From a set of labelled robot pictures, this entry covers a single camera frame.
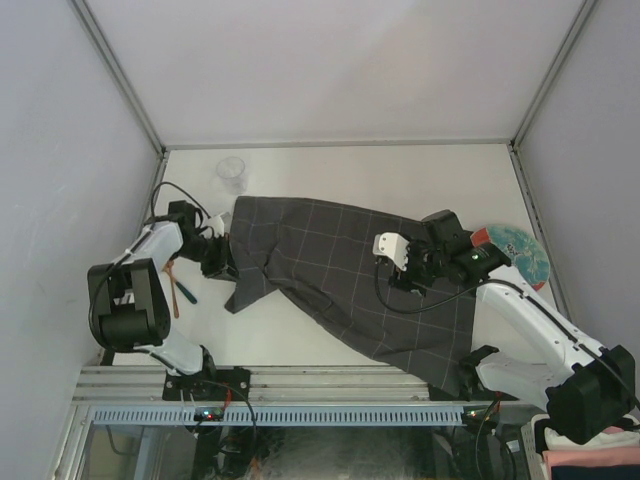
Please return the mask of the dark grey checked cloth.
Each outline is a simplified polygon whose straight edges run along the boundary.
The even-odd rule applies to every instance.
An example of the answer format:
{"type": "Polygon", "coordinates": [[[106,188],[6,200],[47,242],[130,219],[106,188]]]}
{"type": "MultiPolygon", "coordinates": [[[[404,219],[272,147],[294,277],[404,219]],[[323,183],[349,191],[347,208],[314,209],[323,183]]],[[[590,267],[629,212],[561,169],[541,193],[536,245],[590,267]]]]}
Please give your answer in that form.
{"type": "Polygon", "coordinates": [[[229,237],[239,279],[225,307],[238,313],[279,291],[350,348],[457,397],[475,299],[446,279],[425,296],[390,288],[389,268],[377,269],[372,253],[383,232],[423,235],[418,221],[375,210],[241,196],[229,237]]]}

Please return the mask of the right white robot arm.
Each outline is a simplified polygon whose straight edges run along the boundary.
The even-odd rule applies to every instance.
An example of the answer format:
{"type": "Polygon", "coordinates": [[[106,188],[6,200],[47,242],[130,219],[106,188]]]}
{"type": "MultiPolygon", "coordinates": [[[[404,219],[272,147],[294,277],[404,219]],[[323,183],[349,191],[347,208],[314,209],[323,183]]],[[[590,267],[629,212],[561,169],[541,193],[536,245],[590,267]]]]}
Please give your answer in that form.
{"type": "Polygon", "coordinates": [[[490,345],[472,351],[459,362],[464,399],[490,391],[515,397],[545,411],[552,428],[579,445],[638,408],[632,354],[605,347],[540,296],[550,261],[535,237],[508,225],[470,232],[450,210],[421,228],[420,238],[375,237],[377,262],[393,265],[390,287],[424,296],[446,279],[497,311],[542,358],[525,363],[490,345]]]}

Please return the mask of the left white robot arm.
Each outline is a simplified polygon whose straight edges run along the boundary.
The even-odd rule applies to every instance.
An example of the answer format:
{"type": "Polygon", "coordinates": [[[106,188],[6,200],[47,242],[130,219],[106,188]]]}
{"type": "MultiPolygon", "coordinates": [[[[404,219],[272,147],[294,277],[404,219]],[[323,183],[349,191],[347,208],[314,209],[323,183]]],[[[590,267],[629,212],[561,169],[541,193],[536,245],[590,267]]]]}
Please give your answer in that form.
{"type": "Polygon", "coordinates": [[[146,354],[196,399],[215,395],[219,376],[212,354],[172,326],[160,275],[178,258],[199,265],[205,278],[235,280],[228,214],[212,216],[188,201],[173,201],[153,214],[140,235],[113,261],[87,273],[88,325],[93,338],[114,353],[146,354]]]}

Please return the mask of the gold fork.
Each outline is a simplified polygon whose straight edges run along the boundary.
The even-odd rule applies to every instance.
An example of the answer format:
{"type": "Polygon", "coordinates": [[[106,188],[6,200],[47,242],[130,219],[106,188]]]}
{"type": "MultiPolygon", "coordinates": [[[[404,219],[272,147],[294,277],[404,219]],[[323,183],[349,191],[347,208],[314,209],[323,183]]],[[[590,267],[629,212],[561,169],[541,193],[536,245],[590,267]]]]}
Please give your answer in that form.
{"type": "Polygon", "coordinates": [[[180,310],[176,295],[176,279],[173,275],[173,264],[174,262],[169,260],[164,267],[164,272],[169,277],[173,315],[178,319],[180,317],[180,310]]]}

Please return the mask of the clear drinking glass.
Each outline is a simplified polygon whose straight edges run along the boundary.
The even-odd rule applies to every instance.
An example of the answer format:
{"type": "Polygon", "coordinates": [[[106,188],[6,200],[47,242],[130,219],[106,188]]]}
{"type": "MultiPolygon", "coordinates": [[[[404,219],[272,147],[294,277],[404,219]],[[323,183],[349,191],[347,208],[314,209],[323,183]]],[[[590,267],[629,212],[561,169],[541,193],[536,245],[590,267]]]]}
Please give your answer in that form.
{"type": "Polygon", "coordinates": [[[229,194],[242,195],[247,188],[247,166],[243,159],[236,156],[220,160],[216,174],[229,194]]]}

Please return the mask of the red and teal plate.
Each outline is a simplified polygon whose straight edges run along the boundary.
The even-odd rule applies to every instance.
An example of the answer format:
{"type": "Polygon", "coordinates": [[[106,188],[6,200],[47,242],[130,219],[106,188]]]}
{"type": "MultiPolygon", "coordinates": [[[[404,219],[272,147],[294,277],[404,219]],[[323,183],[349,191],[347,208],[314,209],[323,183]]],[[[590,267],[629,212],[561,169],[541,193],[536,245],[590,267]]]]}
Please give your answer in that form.
{"type": "Polygon", "coordinates": [[[548,282],[551,264],[542,244],[527,231],[508,224],[490,224],[471,235],[474,246],[492,243],[518,269],[522,277],[536,291],[548,282]]]}

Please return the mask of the white laundry basket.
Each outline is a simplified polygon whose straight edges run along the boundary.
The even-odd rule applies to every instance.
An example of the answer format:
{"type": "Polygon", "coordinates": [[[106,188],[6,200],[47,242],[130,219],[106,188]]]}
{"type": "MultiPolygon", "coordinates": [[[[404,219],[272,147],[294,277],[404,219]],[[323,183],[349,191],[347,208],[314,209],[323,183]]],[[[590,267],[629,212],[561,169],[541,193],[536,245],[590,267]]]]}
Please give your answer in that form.
{"type": "Polygon", "coordinates": [[[606,468],[639,465],[639,422],[627,415],[584,445],[551,427],[548,415],[535,415],[521,428],[522,449],[532,479],[551,479],[561,467],[606,468]]]}

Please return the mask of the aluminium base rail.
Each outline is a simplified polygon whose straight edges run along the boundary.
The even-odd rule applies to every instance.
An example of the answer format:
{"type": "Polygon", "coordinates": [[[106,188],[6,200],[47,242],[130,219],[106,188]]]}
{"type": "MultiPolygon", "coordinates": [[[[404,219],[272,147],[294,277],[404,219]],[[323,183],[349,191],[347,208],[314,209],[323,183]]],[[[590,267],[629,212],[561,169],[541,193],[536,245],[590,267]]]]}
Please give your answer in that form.
{"type": "MultiPolygon", "coordinates": [[[[391,366],[250,366],[254,405],[425,404],[460,400],[391,366]]],[[[161,366],[90,366],[81,370],[72,399],[80,403],[147,404],[161,400],[161,366]]]]}

